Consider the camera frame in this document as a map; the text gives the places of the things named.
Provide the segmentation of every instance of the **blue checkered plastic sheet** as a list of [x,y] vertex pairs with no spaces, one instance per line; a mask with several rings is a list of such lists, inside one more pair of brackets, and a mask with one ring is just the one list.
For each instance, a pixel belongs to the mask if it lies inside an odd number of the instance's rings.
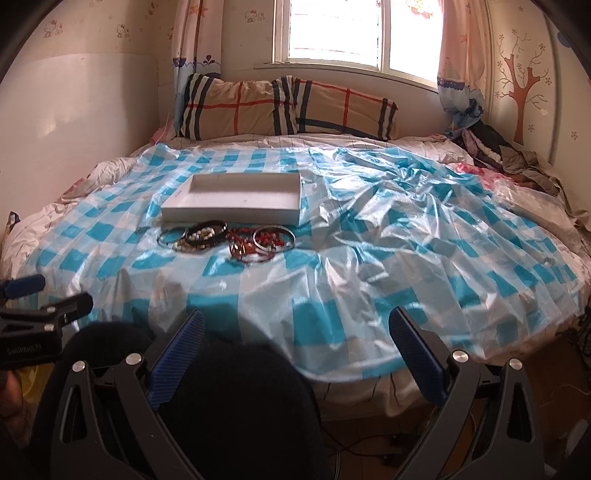
[[[228,246],[157,245],[160,207],[192,174],[299,172],[296,249],[245,266]],[[88,291],[85,322],[168,328],[200,309],[207,329],[268,342],[304,375],[354,381],[404,366],[389,337],[404,306],[449,346],[488,359],[580,314],[582,282],[546,232],[495,206],[477,177],[389,148],[143,153],[42,240],[20,274],[42,273],[37,307]]]

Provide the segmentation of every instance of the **window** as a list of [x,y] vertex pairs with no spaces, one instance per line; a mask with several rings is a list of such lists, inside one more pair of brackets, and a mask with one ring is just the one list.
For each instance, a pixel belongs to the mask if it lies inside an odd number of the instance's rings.
[[439,0],[277,0],[275,61],[356,66],[437,81]]

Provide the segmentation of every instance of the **pillowcase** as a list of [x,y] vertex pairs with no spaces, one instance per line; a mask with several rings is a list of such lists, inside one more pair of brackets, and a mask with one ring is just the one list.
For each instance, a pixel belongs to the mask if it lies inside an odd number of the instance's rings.
[[297,128],[292,89],[291,76],[234,83],[194,73],[185,88],[178,133],[191,140],[293,135]]
[[396,103],[349,88],[293,79],[297,132],[395,138]]

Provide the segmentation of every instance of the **black beaded bracelet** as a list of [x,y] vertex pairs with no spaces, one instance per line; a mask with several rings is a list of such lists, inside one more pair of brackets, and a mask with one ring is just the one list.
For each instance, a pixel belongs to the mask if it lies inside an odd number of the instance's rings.
[[[203,236],[203,230],[210,229],[207,236]],[[221,220],[210,220],[199,223],[187,228],[184,234],[184,240],[192,247],[207,248],[213,247],[226,239],[228,233],[228,224]]]

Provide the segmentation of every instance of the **metal screw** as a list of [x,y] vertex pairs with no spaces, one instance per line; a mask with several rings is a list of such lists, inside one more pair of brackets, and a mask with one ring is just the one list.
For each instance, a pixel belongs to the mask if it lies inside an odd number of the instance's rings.
[[86,365],[82,360],[78,360],[74,365],[72,365],[72,370],[76,373],[82,372],[85,368]]
[[521,370],[523,368],[523,364],[521,363],[521,361],[516,358],[512,358],[511,360],[509,360],[509,366],[513,370]]
[[468,361],[468,354],[461,350],[456,350],[452,353],[452,358],[459,364],[465,364]]
[[128,365],[137,365],[142,361],[142,356],[139,353],[130,353],[125,359],[125,363]]

